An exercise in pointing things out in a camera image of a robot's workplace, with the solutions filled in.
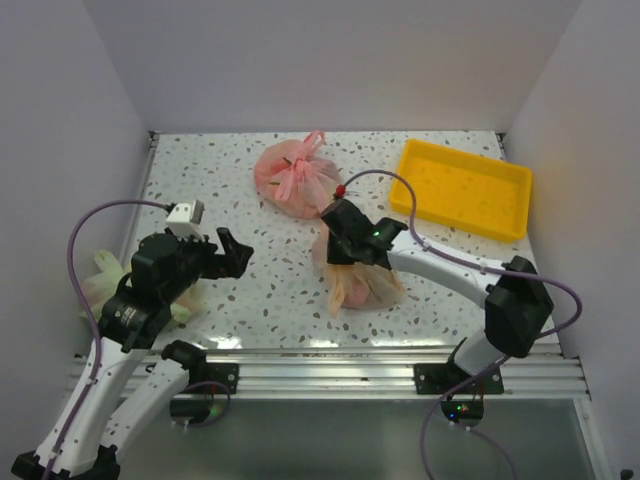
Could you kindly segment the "orange plastic fruit bag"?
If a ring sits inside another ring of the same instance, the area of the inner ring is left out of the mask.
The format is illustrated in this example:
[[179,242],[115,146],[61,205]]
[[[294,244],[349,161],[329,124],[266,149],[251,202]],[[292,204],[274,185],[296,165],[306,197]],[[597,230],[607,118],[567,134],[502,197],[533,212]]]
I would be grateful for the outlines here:
[[316,270],[327,282],[327,309],[337,316],[341,309],[375,310],[400,302],[405,288],[397,273],[377,265],[333,265],[327,260],[329,231],[326,227],[312,245]]

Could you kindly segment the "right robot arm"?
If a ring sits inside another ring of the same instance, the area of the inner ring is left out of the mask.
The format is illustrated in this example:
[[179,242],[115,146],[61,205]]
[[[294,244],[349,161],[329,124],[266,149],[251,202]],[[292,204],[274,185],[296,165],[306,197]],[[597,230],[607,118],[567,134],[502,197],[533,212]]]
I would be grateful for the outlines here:
[[521,256],[507,263],[474,260],[429,244],[392,218],[372,223],[347,199],[334,201],[320,218],[329,232],[330,264],[412,274],[462,295],[484,311],[484,326],[461,340],[434,373],[423,374],[438,391],[468,392],[480,382],[481,372],[501,358],[527,357],[553,311],[534,265]]

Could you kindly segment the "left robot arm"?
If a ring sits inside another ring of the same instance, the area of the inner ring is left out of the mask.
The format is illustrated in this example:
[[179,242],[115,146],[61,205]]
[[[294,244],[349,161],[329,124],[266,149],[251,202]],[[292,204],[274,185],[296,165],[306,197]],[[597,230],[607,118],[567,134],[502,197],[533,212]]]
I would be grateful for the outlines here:
[[182,239],[170,231],[144,238],[131,271],[103,306],[86,366],[65,409],[34,451],[11,468],[20,479],[115,479],[132,440],[182,392],[231,395],[212,376],[205,352],[184,341],[169,344],[147,380],[120,399],[132,374],[171,319],[172,304],[200,279],[240,278],[254,254],[230,231],[220,242]]

